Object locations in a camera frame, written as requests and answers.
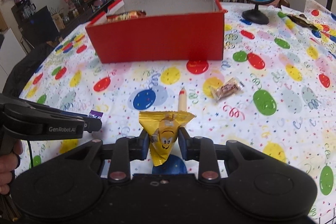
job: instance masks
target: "globe base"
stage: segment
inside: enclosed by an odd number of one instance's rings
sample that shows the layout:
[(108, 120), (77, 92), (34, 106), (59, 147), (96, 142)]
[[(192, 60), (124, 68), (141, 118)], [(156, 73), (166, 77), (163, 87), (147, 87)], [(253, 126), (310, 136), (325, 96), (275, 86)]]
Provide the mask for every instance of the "globe base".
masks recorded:
[(256, 5), (253, 10), (244, 11), (241, 14), (241, 16), (244, 19), (251, 21), (253, 23), (262, 24), (262, 25), (266, 25), (269, 23), (268, 17), (264, 13), (258, 10), (258, 5)]

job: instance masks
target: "marker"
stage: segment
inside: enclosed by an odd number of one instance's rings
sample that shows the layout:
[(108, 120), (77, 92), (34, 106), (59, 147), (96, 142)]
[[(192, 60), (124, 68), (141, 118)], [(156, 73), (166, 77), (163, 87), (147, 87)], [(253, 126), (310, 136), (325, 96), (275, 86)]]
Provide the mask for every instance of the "marker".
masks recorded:
[(187, 111), (187, 92), (184, 87), (178, 95), (178, 111)]

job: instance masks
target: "balloon print tablecloth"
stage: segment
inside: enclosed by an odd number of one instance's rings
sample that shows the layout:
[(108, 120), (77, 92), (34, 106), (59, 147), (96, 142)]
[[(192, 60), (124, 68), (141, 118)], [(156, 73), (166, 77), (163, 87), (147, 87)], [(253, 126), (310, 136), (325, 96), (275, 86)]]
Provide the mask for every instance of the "balloon print tablecloth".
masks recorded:
[[(103, 112), (103, 127), (85, 132), (81, 140), (32, 142), (34, 164), (92, 139), (114, 143), (138, 136), (139, 111), (177, 110), (179, 91), (185, 87), (188, 111), (197, 115), (186, 127), (191, 136), (218, 144), (235, 139), (304, 170), (319, 189), (310, 216), (321, 223), (330, 220), (336, 206), (336, 17), (308, 0), (306, 17), (319, 27), (312, 32), (280, 9), (264, 8), (270, 23), (262, 26), (241, 18), (253, 6), (222, 5), (228, 10), (222, 61), (102, 65), (84, 26), (74, 30), (43, 62), (21, 98), (71, 112)], [(215, 103), (209, 87), (232, 77), (244, 83), (243, 93)], [(180, 155), (177, 144), (172, 153)], [(17, 173), (29, 165), (25, 145)], [(196, 173), (198, 163), (188, 161), (186, 167)], [(226, 176), (223, 161), (219, 167)], [(151, 173), (150, 155), (133, 161), (131, 172)]]

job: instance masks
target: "yellow snack packet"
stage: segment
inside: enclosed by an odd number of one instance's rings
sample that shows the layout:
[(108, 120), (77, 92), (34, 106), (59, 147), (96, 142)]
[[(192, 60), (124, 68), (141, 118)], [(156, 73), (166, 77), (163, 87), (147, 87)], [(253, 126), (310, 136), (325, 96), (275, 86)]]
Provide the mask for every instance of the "yellow snack packet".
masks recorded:
[(195, 115), (185, 111), (143, 111), (139, 122), (150, 136), (149, 146), (154, 166), (163, 164), (177, 140), (178, 130)]

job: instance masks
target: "finger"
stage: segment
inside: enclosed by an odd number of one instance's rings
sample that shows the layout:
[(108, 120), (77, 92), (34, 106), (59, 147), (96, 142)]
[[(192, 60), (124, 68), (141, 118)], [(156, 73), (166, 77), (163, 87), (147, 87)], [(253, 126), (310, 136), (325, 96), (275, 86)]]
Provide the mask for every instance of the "finger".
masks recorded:
[(7, 195), (9, 193), (9, 186), (7, 184), (0, 187), (0, 194)]
[(13, 151), (16, 155), (21, 155), (23, 153), (23, 146), (21, 140), (17, 140), (14, 144)]
[(17, 157), (15, 154), (10, 153), (0, 157), (0, 173), (13, 171), (17, 167)]
[(13, 175), (11, 172), (0, 174), (0, 187), (2, 187), (2, 185), (10, 183), (12, 181), (12, 178)]

